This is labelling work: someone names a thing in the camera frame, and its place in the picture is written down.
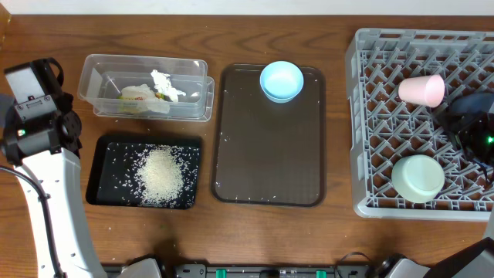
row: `green clip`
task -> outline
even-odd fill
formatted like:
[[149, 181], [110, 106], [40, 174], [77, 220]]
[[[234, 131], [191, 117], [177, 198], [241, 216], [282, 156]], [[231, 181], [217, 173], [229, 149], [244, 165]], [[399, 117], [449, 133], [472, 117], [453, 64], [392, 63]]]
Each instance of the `green clip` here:
[[226, 270], [216, 270], [216, 278], [226, 278]]
[[316, 271], [316, 278], [326, 278], [326, 271], [317, 270]]

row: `clear plastic container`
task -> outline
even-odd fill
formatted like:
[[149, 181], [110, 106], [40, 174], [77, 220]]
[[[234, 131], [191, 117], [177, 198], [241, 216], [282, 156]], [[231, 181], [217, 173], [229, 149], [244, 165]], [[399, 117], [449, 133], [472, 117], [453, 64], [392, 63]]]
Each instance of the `clear plastic container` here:
[[[127, 86], [147, 84], [157, 92], [153, 70], [170, 74], [171, 85], [186, 96], [178, 102], [118, 98]], [[208, 64], [197, 59], [93, 54], [84, 63], [78, 95], [98, 116], [207, 121], [214, 98], [214, 81], [207, 72]]]

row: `brown tray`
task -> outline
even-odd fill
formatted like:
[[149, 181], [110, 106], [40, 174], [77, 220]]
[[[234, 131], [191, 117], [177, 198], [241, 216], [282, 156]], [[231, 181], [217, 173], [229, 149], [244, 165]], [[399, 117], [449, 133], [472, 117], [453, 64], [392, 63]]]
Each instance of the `brown tray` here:
[[211, 191], [223, 202], [317, 205], [326, 194], [323, 74], [301, 67], [299, 95], [273, 103], [259, 85], [265, 66], [223, 71]]

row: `white rice pile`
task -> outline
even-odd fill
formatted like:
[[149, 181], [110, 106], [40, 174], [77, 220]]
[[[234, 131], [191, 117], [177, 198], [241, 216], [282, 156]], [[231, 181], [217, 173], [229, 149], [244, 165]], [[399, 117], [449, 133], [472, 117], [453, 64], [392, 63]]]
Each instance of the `white rice pile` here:
[[181, 167], [187, 168], [187, 162], [172, 154], [172, 147], [161, 147], [139, 155], [134, 162], [138, 167], [136, 180], [142, 194], [143, 205], [157, 205], [178, 198], [184, 182]]

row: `white wall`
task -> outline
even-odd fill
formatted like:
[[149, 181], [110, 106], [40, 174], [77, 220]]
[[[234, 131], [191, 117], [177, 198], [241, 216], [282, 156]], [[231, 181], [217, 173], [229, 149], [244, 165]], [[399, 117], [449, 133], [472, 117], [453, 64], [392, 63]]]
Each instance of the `white wall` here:
[[0, 0], [15, 14], [494, 15], [494, 0]]

